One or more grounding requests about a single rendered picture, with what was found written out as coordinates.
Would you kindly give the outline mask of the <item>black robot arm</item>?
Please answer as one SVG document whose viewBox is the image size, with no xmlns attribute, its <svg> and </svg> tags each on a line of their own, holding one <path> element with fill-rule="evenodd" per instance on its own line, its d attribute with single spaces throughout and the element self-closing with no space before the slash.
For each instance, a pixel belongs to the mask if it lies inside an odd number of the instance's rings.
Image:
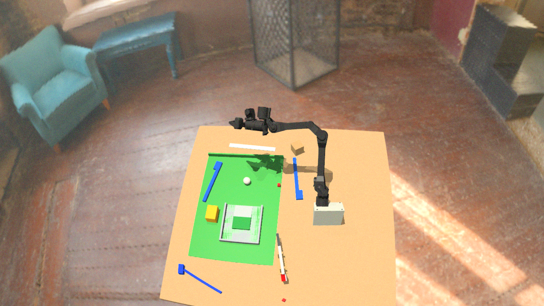
<svg viewBox="0 0 544 306">
<path fill-rule="evenodd" d="M 253 108 L 246 109 L 245 115 L 247 118 L 245 120 L 256 120 L 255 110 Z M 328 132 L 326 130 L 321 130 L 314 122 L 293 122 L 293 123 L 283 123 L 275 122 L 270 118 L 271 108 L 268 107 L 258 107 L 257 117 L 263 121 L 257 120 L 254 124 L 255 130 L 262 131 L 262 135 L 265 136 L 269 132 L 278 133 L 283 130 L 293 130 L 293 129 L 310 129 L 312 133 L 317 137 L 318 142 L 318 173 L 317 177 L 314 177 L 314 190 L 318 192 L 316 196 L 315 205 L 317 207 L 328 207 L 329 204 L 329 189 L 325 186 L 325 147 L 328 142 Z"/>
</svg>

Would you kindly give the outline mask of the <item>blue golf putter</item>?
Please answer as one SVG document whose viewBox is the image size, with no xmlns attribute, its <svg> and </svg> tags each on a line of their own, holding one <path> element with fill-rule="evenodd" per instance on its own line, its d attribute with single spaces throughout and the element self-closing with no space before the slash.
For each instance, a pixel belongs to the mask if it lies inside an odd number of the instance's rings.
<svg viewBox="0 0 544 306">
<path fill-rule="evenodd" d="M 209 283 L 206 283 L 205 281 L 201 280 L 200 278 L 198 278 L 197 276 L 193 275 L 191 272 L 189 272 L 188 270 L 185 270 L 185 267 L 184 267 L 184 264 L 178 264 L 178 274 L 179 275 L 184 275 L 184 271 L 186 273 L 188 273 L 190 276 L 192 276 L 193 278 L 197 279 L 198 281 L 204 283 L 206 286 L 208 287 L 211 287 L 213 290 L 219 292 L 220 294 L 222 294 L 222 291 L 218 290 L 217 288 L 211 286 Z"/>
</svg>

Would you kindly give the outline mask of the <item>tan cube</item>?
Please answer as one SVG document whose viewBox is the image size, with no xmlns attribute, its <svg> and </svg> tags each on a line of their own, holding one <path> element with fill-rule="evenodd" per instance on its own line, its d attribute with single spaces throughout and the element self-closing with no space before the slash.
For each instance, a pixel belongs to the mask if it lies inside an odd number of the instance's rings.
<svg viewBox="0 0 544 306">
<path fill-rule="evenodd" d="M 291 143 L 291 151 L 293 151 L 295 156 L 304 153 L 304 146 L 300 140 Z"/>
</svg>

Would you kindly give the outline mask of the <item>yellow block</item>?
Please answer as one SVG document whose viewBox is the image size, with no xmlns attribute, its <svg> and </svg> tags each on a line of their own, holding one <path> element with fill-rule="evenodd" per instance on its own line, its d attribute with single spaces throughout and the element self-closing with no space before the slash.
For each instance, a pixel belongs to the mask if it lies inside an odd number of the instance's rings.
<svg viewBox="0 0 544 306">
<path fill-rule="evenodd" d="M 219 207 L 218 206 L 214 206 L 214 205 L 208 205 L 207 206 L 207 211 L 206 211 L 206 215 L 205 215 L 206 221 L 216 223 L 218 215 L 219 215 Z"/>
</svg>

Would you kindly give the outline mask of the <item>green mat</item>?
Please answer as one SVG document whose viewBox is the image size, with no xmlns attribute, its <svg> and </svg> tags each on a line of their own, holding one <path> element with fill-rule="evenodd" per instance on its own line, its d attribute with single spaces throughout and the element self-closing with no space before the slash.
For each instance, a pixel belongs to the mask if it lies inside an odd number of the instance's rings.
<svg viewBox="0 0 544 306">
<path fill-rule="evenodd" d="M 209 156 L 188 256 L 230 263 L 273 266 L 283 160 Z M 202 200 L 215 173 L 213 168 L 216 161 L 223 164 L 205 203 Z M 250 184 L 243 182 L 245 177 L 250 178 Z M 247 207 L 263 205 L 259 245 L 219 241 L 225 203 L 229 206 Z M 206 221 L 208 205 L 219 207 L 216 223 Z"/>
</svg>

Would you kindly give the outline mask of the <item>white flat bar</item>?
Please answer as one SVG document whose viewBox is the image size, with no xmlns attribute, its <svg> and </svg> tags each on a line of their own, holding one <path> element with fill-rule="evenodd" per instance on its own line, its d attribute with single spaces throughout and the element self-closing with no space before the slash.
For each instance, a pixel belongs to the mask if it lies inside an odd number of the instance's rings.
<svg viewBox="0 0 544 306">
<path fill-rule="evenodd" d="M 260 146 L 256 146 L 256 145 L 246 145 L 246 144 L 230 143 L 229 147 L 246 148 L 246 149 L 254 149 L 254 150 L 275 151 L 275 147 L 260 147 Z"/>
</svg>

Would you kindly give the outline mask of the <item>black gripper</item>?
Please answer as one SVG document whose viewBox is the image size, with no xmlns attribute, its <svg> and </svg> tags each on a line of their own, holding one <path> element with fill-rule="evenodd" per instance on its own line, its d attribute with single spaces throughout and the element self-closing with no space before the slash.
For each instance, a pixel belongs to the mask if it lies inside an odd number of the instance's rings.
<svg viewBox="0 0 544 306">
<path fill-rule="evenodd" d="M 235 118 L 234 121 L 230 121 L 229 124 L 234 127 L 234 129 L 241 130 L 242 128 L 245 128 L 245 130 L 255 130 L 254 124 L 257 120 L 246 120 L 243 122 L 243 118 Z"/>
</svg>

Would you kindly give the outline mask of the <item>blue flat bar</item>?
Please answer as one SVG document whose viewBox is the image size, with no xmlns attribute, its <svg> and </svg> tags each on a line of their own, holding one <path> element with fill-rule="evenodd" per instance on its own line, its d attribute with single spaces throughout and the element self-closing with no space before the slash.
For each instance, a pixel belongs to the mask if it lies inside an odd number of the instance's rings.
<svg viewBox="0 0 544 306">
<path fill-rule="evenodd" d="M 297 170 L 297 158 L 293 158 L 293 167 L 294 167 L 294 185 L 295 185 L 295 194 L 297 200 L 303 200 L 303 190 L 299 190 L 298 187 L 298 170 Z"/>
<path fill-rule="evenodd" d="M 207 190 L 206 190 L 206 193 L 205 193 L 205 195 L 204 195 L 204 197 L 203 197 L 203 200 L 202 200 L 202 201 L 205 202 L 205 203 L 206 203 L 206 200 L 207 200 L 207 198 L 208 198 L 208 196 L 209 196 L 209 193 L 210 193 L 210 191 L 211 191 L 211 189 L 212 189 L 212 186 L 213 186 L 213 184 L 214 184 L 214 182 L 215 182 L 215 179 L 216 179 L 216 177 L 218 176 L 218 173 L 219 173 L 219 170 L 220 170 L 222 164 L 223 164 L 222 162 L 216 161 L 216 163 L 215 163 L 215 165 L 214 165 L 214 168 L 213 168 L 213 169 L 215 170 L 215 173 L 212 175 L 211 182 L 210 182 L 210 184 L 209 184 L 209 186 L 208 186 L 208 188 L 207 188 Z"/>
</svg>

